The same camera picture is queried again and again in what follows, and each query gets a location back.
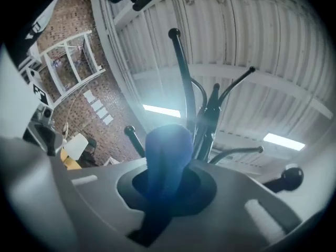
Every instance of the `person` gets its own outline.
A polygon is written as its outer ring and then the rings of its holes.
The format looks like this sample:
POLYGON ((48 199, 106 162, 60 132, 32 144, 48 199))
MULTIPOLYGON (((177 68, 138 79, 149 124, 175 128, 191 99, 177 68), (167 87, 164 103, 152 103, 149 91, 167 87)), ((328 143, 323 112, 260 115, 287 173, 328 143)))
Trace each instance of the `person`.
POLYGON ((27 57, 29 48, 35 43, 45 27, 39 27, 38 17, 54 0, 13 0, 16 5, 3 10, 3 42, 18 67, 27 57))

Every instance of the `fluorescent light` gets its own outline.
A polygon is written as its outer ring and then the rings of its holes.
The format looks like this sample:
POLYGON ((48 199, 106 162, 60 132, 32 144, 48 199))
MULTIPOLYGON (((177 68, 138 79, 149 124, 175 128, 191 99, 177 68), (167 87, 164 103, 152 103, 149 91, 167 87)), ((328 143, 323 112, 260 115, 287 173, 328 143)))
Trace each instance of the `fluorescent light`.
POLYGON ((152 111, 155 113, 165 114, 165 115, 172 115, 173 117, 180 118, 181 114, 178 110, 168 109, 168 108, 162 108, 162 107, 153 107, 153 106, 147 106, 143 104, 143 108, 148 111, 152 111))
POLYGON ((295 149, 300 151, 305 147, 305 144, 302 144, 300 142, 290 140, 272 133, 269 133, 268 135, 265 136, 264 141, 277 144, 277 145, 282 145, 290 149, 295 149))

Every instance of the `blue object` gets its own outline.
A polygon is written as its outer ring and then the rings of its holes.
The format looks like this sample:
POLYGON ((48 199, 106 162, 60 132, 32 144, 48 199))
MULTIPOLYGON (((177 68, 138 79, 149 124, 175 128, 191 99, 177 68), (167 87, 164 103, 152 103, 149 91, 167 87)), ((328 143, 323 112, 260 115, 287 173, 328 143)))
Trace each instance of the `blue object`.
POLYGON ((193 153, 190 132, 179 124, 154 129, 146 137, 149 199, 170 201, 180 185, 193 153))

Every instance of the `white paper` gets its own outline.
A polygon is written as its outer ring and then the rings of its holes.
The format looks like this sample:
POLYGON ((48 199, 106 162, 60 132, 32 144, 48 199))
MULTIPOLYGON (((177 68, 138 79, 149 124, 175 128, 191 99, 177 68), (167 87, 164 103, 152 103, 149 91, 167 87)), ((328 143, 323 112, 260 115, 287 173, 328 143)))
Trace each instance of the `white paper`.
POLYGON ((96 99, 90 90, 84 92, 83 95, 88 100, 89 103, 96 99))
POLYGON ((106 125, 109 125, 109 123, 113 120, 113 117, 111 115, 108 115, 106 118, 103 119, 103 122, 105 122, 106 125))
POLYGON ((98 112, 97 112, 97 115, 102 119, 106 114, 107 114, 107 110, 105 107, 103 107, 102 109, 100 109, 98 112))
POLYGON ((100 100, 98 100, 98 101, 94 102, 91 106, 92 106, 94 111, 97 111, 98 109, 100 109, 103 106, 103 104, 101 103, 100 100))

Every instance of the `gray surface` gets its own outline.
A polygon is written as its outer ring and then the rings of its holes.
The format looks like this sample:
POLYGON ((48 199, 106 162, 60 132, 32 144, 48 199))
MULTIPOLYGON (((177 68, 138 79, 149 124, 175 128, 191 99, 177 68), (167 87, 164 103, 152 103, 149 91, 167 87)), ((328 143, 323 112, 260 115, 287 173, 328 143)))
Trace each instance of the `gray surface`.
MULTIPOLYGON (((119 177, 136 167, 145 170, 145 159, 68 171, 71 179, 91 174, 98 177, 97 181, 76 189, 106 223, 123 235, 139 228, 143 217, 142 212, 129 209, 116 190, 119 177)), ((174 218, 148 250, 258 251, 267 247, 244 209, 250 199, 259 200, 286 232, 300 224, 300 219, 284 202, 244 174, 197 161, 192 167, 208 172, 216 181, 213 202, 198 215, 174 218)))

